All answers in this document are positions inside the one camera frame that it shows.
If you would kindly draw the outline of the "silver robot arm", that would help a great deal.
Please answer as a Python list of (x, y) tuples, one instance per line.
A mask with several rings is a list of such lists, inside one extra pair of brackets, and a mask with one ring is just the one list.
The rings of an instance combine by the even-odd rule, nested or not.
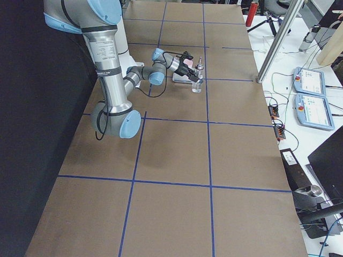
[(136, 63), (128, 50), (120, 1), (45, 1), (44, 18), (51, 28), (84, 37), (104, 97), (91, 114), (96, 133), (123, 139), (137, 134), (141, 115), (128, 95), (142, 80), (161, 85), (170, 70), (193, 82), (202, 81), (199, 73), (184, 63), (192, 59), (187, 52), (173, 56), (157, 48), (151, 67)]

